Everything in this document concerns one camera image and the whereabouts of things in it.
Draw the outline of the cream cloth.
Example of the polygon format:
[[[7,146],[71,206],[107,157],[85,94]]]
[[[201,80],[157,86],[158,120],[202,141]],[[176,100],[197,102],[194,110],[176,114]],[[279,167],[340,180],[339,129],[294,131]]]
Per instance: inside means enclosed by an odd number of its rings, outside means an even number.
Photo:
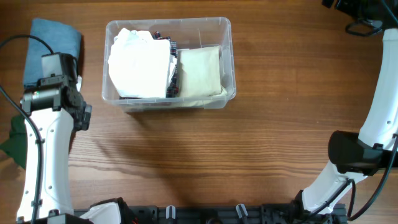
[[[141,46],[126,57],[122,72],[124,96],[143,98],[196,98],[223,96],[218,47],[182,50],[175,56],[170,44]]]

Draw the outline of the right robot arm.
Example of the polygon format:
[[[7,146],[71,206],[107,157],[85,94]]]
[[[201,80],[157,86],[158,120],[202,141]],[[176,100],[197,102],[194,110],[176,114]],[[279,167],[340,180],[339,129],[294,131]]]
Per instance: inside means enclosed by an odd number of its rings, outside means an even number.
[[[351,192],[346,217],[354,221],[376,201],[391,170],[397,167],[397,1],[324,0],[350,17],[345,32],[358,37],[383,34],[382,63],[368,116],[358,133],[335,131],[328,142],[328,163],[316,180],[292,201],[290,219],[305,223],[330,214]],[[353,212],[356,184],[384,171],[368,201]]]

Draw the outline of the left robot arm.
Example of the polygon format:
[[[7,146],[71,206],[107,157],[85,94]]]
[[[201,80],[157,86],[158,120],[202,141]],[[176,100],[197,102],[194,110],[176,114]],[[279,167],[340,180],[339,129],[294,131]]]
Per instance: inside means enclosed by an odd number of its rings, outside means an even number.
[[[75,215],[68,157],[73,133],[89,127],[91,105],[78,89],[78,60],[70,54],[41,58],[42,78],[21,99],[27,130],[24,193],[17,223],[122,223],[117,201],[101,202]]]

